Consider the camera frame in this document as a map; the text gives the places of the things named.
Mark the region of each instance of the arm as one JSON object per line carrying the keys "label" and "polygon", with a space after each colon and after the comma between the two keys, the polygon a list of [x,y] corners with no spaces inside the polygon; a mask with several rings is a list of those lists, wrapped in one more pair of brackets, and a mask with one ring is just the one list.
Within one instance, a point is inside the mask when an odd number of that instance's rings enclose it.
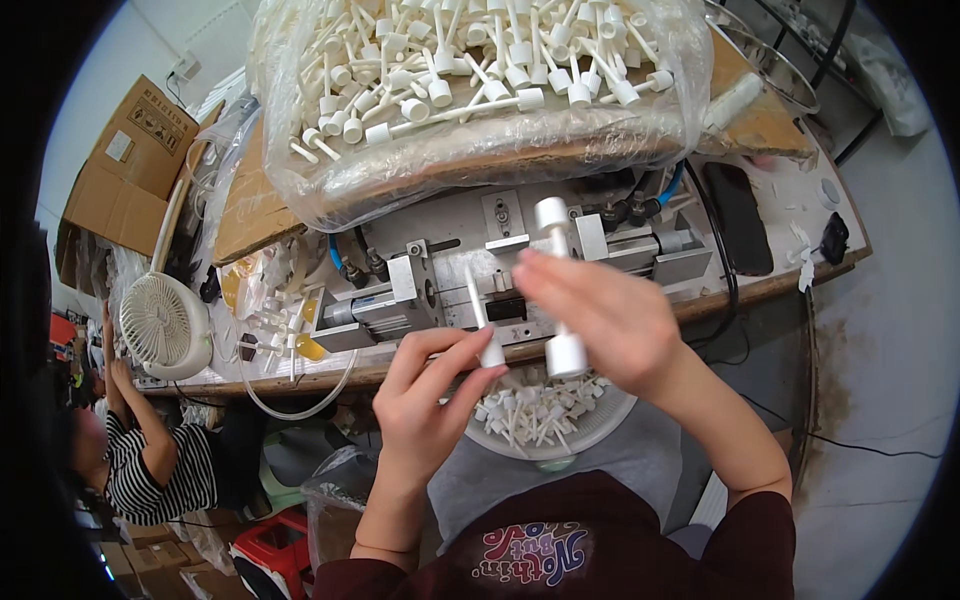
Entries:
{"label": "arm", "polygon": [[117,388],[113,381],[111,366],[113,365],[113,319],[110,318],[107,301],[104,300],[104,309],[102,311],[104,322],[104,383],[107,386],[107,408],[113,412],[123,423],[128,431],[130,430],[130,415],[127,413],[127,401]]}
{"label": "arm", "polygon": [[143,430],[143,437],[147,442],[143,448],[143,463],[154,480],[164,487],[170,481],[170,477],[174,474],[174,467],[177,465],[177,443],[174,442],[170,430],[160,420],[154,407],[133,386],[127,364],[122,360],[114,360],[110,370],[117,389],[127,401],[127,405],[130,406]]}
{"label": "arm", "polygon": [[728,510],[762,491],[790,500],[790,466],[777,441],[743,398],[683,343],[656,283],[534,251],[520,258],[514,268],[520,291],[583,338],[593,367],[656,405],[703,445],[730,490]]}
{"label": "arm", "polygon": [[[492,336],[492,328],[485,327],[470,334],[429,329],[403,338],[373,399],[383,449],[352,559],[378,559],[407,573],[417,570],[426,484],[467,429],[477,400],[507,367],[477,369],[447,404],[439,400],[457,373],[475,365]],[[444,354],[427,366],[427,358],[437,352]]]}

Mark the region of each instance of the pile of white plastic parts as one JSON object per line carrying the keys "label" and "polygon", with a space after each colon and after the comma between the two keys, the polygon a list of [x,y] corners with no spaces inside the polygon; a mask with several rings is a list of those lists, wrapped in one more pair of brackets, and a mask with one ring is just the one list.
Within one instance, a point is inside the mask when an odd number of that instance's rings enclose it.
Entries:
{"label": "pile of white plastic parts", "polygon": [[[545,89],[572,108],[633,107],[673,84],[636,0],[327,0],[314,29],[299,65],[300,139],[290,142],[313,163],[314,150],[340,158],[325,138],[373,145],[475,114],[534,110]],[[627,81],[646,60],[655,68],[646,82]],[[476,88],[460,108],[448,108],[454,78]],[[392,107],[405,121],[387,122]]]}
{"label": "pile of white plastic parts", "polygon": [[[529,373],[525,378],[528,383],[532,380]],[[485,421],[484,431],[503,436],[510,447],[559,442],[567,453],[570,447],[564,435],[578,431],[574,421],[594,410],[604,387],[611,385],[609,379],[593,371],[565,381],[550,379],[523,386],[512,385],[515,381],[516,376],[501,379],[499,387],[505,389],[494,391],[477,402],[474,418]]]}

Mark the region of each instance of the red stool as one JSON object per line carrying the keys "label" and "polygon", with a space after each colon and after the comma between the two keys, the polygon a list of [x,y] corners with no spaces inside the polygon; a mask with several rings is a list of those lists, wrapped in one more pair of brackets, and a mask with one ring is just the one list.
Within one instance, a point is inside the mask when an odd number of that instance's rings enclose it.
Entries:
{"label": "red stool", "polygon": [[[306,592],[300,572],[310,568],[310,551],[307,546],[306,516],[296,508],[288,508],[261,521],[256,527],[241,534],[233,543],[233,548],[242,552],[252,563],[278,573],[286,581],[291,599],[303,600]],[[301,532],[302,537],[290,542],[288,527]],[[236,558],[234,565],[258,597],[272,598],[281,593],[266,573],[255,571],[255,567],[244,565]]]}

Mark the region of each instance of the striped shirt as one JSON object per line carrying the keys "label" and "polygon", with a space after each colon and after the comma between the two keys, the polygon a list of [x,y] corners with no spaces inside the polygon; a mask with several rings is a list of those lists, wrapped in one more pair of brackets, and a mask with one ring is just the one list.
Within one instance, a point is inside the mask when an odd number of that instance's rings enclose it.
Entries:
{"label": "striped shirt", "polygon": [[177,443],[177,464],[166,487],[161,487],[143,462],[147,444],[139,429],[127,431],[123,422],[107,413],[110,474],[104,497],[114,511],[135,525],[157,525],[184,513],[217,505],[217,486],[210,446],[199,425],[170,430]]}

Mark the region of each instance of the smartphone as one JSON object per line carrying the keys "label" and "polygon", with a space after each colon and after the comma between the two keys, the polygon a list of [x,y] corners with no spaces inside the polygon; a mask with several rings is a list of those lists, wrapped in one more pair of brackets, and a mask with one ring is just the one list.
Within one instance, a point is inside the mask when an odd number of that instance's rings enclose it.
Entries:
{"label": "smartphone", "polygon": [[708,162],[703,173],[733,271],[749,276],[773,273],[774,256],[767,242],[767,228],[760,220],[747,173],[724,162]]}

